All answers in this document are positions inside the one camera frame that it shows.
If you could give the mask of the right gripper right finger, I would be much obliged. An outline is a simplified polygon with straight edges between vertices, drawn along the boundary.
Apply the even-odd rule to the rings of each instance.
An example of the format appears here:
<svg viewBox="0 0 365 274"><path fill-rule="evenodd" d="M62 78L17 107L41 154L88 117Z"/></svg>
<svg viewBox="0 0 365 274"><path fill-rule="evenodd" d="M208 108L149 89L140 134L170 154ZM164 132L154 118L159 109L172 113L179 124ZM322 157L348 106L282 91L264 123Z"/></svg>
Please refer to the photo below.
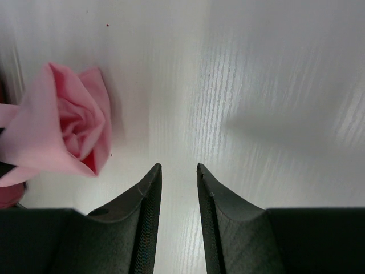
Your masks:
<svg viewBox="0 0 365 274"><path fill-rule="evenodd" d="M363 273L363 208L249 203L197 166L208 273Z"/></svg>

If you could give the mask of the pink t shirt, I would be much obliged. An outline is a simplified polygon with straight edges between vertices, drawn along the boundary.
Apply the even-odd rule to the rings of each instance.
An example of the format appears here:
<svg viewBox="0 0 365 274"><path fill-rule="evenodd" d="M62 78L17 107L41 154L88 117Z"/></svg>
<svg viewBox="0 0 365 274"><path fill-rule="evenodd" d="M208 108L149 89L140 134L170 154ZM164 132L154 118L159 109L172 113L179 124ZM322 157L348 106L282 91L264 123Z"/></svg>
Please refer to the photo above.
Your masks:
<svg viewBox="0 0 365 274"><path fill-rule="evenodd" d="M111 150L111 107L102 74L43 66L19 105L1 105L1 186L42 171L96 177Z"/></svg>

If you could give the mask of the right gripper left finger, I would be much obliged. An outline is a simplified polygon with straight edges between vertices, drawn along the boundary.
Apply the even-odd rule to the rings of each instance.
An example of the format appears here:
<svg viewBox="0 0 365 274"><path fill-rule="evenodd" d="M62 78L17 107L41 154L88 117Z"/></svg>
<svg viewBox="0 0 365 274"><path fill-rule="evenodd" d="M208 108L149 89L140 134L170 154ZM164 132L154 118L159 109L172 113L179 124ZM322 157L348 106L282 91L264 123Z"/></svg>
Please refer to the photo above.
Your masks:
<svg viewBox="0 0 365 274"><path fill-rule="evenodd" d="M74 209L3 209L2 273L152 273L162 168L83 215Z"/></svg>

